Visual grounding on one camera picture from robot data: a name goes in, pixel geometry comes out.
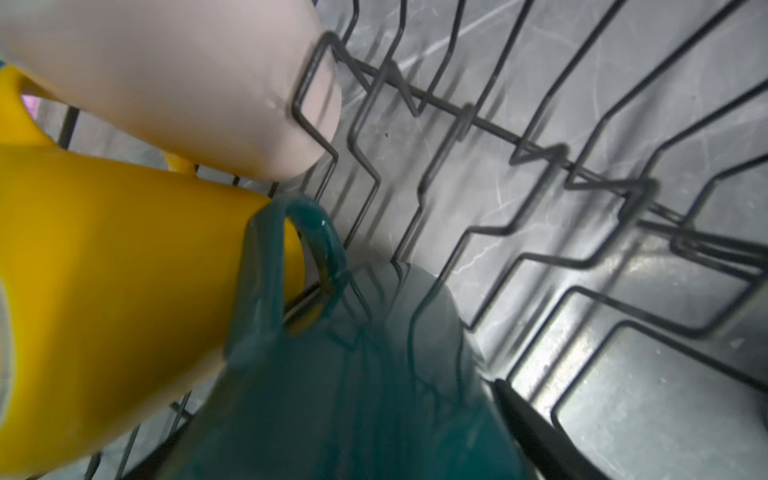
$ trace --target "cup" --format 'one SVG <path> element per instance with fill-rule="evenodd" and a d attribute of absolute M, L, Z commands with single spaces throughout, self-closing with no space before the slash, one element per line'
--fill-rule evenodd
<path fill-rule="evenodd" d="M 64 102 L 196 164 L 254 180 L 301 174 L 323 148 L 290 113 L 321 35 L 310 0 L 10 0 L 0 58 Z M 333 60 L 304 116 L 339 123 Z"/>
<path fill-rule="evenodd" d="M 248 219 L 270 200 L 59 149 L 0 68 L 0 477 L 92 453 L 223 365 Z M 300 293 L 293 226 L 279 290 Z"/>
<path fill-rule="evenodd" d="M 283 323 L 279 229 L 313 252 L 320 289 Z M 450 292 L 407 263 L 348 268 L 307 198 L 249 222 L 227 367 L 160 480 L 527 478 L 484 391 Z"/>

